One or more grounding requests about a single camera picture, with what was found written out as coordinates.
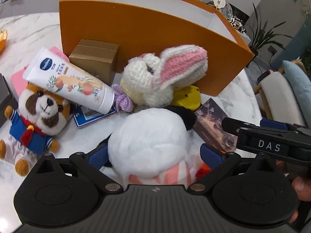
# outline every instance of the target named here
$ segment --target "plush toy's nose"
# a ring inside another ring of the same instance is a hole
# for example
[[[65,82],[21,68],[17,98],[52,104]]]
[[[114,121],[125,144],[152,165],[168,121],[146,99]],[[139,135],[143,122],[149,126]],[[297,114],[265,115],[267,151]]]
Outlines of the plush toy's nose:
[[[54,102],[50,98],[46,100],[46,103],[48,104],[48,106],[52,106],[54,104]]]

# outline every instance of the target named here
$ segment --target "metal screw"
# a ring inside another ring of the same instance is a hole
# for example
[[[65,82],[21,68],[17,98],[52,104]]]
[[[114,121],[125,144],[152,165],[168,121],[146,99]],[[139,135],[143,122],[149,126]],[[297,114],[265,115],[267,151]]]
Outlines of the metal screw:
[[[117,183],[110,183],[110,184],[105,185],[105,189],[111,192],[118,191],[120,188],[121,186]]]
[[[190,186],[190,189],[195,191],[195,192],[201,192],[205,190],[205,186],[203,184],[193,184]]]

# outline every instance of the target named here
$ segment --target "black box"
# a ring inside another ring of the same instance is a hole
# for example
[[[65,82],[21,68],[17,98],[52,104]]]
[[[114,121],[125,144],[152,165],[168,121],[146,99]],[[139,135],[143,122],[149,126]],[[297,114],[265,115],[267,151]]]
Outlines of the black box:
[[[18,103],[13,97],[7,82],[2,74],[0,74],[0,127],[5,123],[7,118],[4,116],[4,111],[7,106],[11,105],[13,109],[18,108]]]

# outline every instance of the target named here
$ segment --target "purple yarn bow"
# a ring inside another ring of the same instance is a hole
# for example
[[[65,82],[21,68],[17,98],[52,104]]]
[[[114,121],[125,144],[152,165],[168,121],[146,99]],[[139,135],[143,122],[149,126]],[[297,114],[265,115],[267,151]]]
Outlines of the purple yarn bow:
[[[117,112],[121,110],[124,110],[125,112],[132,112],[134,106],[133,103],[126,95],[126,93],[123,92],[120,85],[113,84],[111,85],[113,91],[114,91],[114,104],[117,109]]]

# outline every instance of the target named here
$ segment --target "finger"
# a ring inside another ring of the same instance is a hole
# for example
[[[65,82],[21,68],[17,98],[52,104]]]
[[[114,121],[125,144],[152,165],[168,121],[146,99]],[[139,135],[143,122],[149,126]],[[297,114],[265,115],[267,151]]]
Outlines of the finger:
[[[283,161],[276,162],[276,166],[284,173],[288,173],[287,164]]]
[[[311,179],[303,179],[297,177],[292,183],[298,195],[298,199],[301,201],[311,201]]]
[[[294,221],[296,221],[297,218],[298,218],[298,211],[296,210],[296,211],[293,213],[293,216],[292,216],[292,218],[290,219],[289,223],[293,223]]]

